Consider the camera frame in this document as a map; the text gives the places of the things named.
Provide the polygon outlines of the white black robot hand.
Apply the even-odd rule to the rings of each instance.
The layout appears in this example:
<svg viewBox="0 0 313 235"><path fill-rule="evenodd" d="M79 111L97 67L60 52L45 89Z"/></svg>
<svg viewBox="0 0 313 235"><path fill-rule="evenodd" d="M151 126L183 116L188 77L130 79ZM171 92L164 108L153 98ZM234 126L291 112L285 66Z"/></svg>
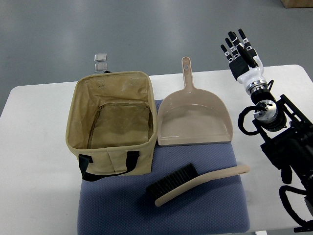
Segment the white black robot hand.
<svg viewBox="0 0 313 235"><path fill-rule="evenodd" d="M221 45L221 49L231 73L235 80L244 86L246 93L252 95L256 91L267 90L263 63L243 30L239 29L238 33L228 32L225 43Z"/></svg>

